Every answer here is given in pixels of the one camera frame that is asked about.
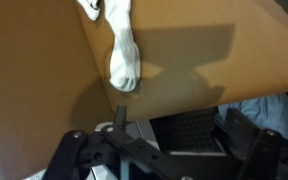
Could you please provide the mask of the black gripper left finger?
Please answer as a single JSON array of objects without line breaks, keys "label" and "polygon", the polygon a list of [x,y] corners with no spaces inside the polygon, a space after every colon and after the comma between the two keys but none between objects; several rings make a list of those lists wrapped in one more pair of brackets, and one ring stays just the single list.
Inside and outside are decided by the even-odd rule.
[{"label": "black gripper left finger", "polygon": [[120,158],[107,134],[126,130],[127,106],[117,107],[113,122],[91,134],[73,130],[62,137],[42,180],[86,180],[94,167],[103,166],[113,178],[120,178]]}]

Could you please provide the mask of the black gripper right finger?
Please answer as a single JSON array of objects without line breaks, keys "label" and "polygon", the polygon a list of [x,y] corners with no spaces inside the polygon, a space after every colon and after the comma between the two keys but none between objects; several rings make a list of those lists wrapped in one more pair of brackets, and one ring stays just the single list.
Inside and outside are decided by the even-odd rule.
[{"label": "black gripper right finger", "polygon": [[243,161],[239,180],[288,180],[288,140],[279,132],[258,127],[235,108],[227,112],[224,132]]}]

